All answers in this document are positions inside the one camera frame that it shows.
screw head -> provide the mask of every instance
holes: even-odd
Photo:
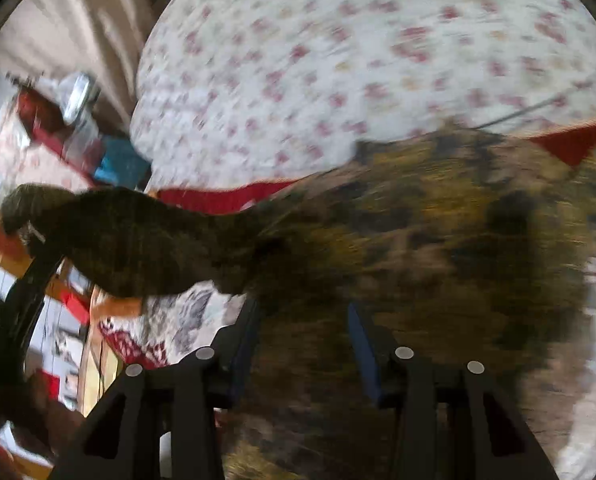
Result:
[[[484,372],[484,365],[480,361],[469,361],[466,365],[466,369],[472,374],[480,375]]]
[[[414,351],[408,346],[399,346],[396,348],[396,357],[398,359],[411,359],[414,355]]]
[[[195,358],[200,359],[202,361],[207,361],[214,356],[215,352],[213,348],[210,346],[201,346],[198,350],[195,351]]]
[[[127,366],[125,372],[129,377],[136,377],[142,373],[142,367],[139,364],[134,363],[133,365]]]

camouflage fabric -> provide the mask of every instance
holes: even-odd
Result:
[[[483,362],[549,455],[563,445],[588,354],[594,186],[591,170],[573,172],[527,140],[449,129],[360,143],[344,167],[232,216],[121,189],[45,208],[25,201],[26,188],[3,212],[16,226],[31,221],[115,296],[206,279],[253,294],[268,316],[227,430],[227,476],[367,479],[385,475],[391,415],[361,391],[350,300],[437,362]],[[567,370],[554,371],[565,356]],[[555,390],[557,413],[544,404]]]

floral bedspread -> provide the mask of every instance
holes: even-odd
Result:
[[[596,23],[579,0],[173,0],[138,80],[151,186],[233,189],[449,119],[596,118]]]

